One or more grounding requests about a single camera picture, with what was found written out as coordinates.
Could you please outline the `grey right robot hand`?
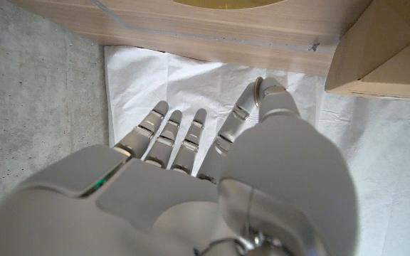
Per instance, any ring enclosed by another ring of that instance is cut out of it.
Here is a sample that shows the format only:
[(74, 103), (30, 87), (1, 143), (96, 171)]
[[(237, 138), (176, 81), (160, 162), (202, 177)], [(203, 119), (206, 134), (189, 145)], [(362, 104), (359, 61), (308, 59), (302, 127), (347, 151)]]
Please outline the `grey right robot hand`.
[(0, 255), (353, 255), (355, 187), (340, 150), (273, 78), (243, 91), (192, 171), (206, 111), (165, 101), (115, 146), (89, 146), (0, 203)]

